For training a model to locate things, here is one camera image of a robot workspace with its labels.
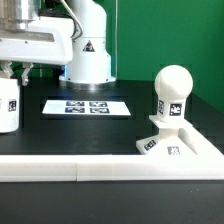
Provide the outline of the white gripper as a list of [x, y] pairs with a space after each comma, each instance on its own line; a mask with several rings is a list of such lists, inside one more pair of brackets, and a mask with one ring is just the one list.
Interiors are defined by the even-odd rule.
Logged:
[[41, 17], [30, 22], [25, 31], [0, 30], [0, 78], [13, 75], [11, 62], [25, 62], [21, 82], [29, 83], [32, 63], [65, 65], [72, 60], [72, 34], [74, 23], [71, 19]]

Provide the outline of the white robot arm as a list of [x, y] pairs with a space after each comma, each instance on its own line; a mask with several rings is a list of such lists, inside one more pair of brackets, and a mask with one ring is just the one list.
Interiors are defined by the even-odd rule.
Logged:
[[0, 67], [13, 75], [11, 64], [24, 68], [21, 81], [28, 83], [35, 64], [65, 68], [63, 86], [95, 90], [115, 83], [111, 56], [106, 50], [107, 15], [93, 0], [60, 0], [67, 18], [47, 10], [54, 0], [0, 0]]

